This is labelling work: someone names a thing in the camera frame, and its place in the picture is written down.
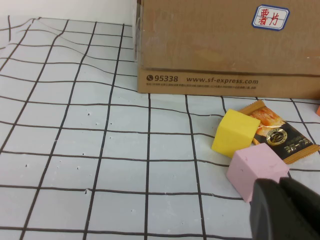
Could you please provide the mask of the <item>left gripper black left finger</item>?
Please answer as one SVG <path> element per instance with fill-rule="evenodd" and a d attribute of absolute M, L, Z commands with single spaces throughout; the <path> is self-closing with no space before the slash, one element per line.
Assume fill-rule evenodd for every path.
<path fill-rule="evenodd" d="M 253 240 L 296 240 L 290 223 L 293 208 L 280 182 L 259 178 L 254 182 L 250 202 L 250 229 Z"/>

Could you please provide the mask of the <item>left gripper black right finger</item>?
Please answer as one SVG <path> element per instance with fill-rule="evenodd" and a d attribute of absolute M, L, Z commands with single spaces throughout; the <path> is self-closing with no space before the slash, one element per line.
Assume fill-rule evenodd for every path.
<path fill-rule="evenodd" d="M 320 195 L 302 183 L 282 177 L 279 181 L 293 208 L 289 224 L 297 240 L 318 240 L 320 238 Z"/>

